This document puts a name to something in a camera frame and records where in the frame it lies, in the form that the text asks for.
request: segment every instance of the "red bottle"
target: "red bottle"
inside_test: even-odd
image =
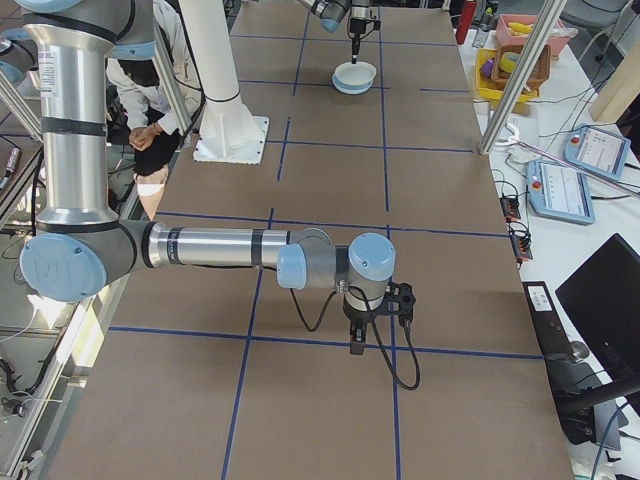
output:
[[[456,41],[458,45],[462,45],[467,38],[467,32],[476,13],[477,2],[475,0],[467,0],[462,7],[458,29],[456,30]]]

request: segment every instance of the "person's hand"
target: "person's hand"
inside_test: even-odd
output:
[[[149,148],[161,133],[162,127],[157,123],[152,123],[147,127],[134,128],[129,135],[129,143],[136,150],[143,151]]]

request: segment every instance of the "yellow basket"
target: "yellow basket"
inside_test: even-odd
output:
[[[488,60],[492,58],[496,58],[497,51],[496,50],[487,50],[485,48],[481,48],[478,50],[478,55],[476,56],[476,88],[478,89],[478,94],[482,98],[486,98],[487,100],[500,100],[502,98],[502,94],[504,93],[496,82],[491,80],[490,78],[485,78],[480,73],[480,69],[482,65],[484,65]],[[531,90],[530,92],[523,93],[518,97],[518,102],[525,103],[529,100],[537,98],[540,96],[538,90]]]

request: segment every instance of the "white bowl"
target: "white bowl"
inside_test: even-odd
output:
[[[331,80],[338,91],[348,95],[358,95],[371,88],[376,73],[376,67],[370,63],[347,62],[338,65]]]

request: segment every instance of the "white shirt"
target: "white shirt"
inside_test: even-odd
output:
[[[164,0],[153,0],[153,13],[158,25],[169,40],[171,55],[173,56],[173,71],[176,78],[187,85],[200,88],[198,75],[191,60],[179,15]],[[107,61],[107,78],[118,90],[120,102],[127,111],[129,129],[133,130],[134,128],[147,126],[146,112],[148,107],[164,114],[158,120],[158,125],[168,135],[171,135],[178,128],[176,115],[171,110],[162,85],[159,87],[141,87],[135,84],[124,73],[118,61],[113,58]],[[178,86],[184,96],[187,111],[189,114],[193,114],[200,105],[200,92],[179,83]]]

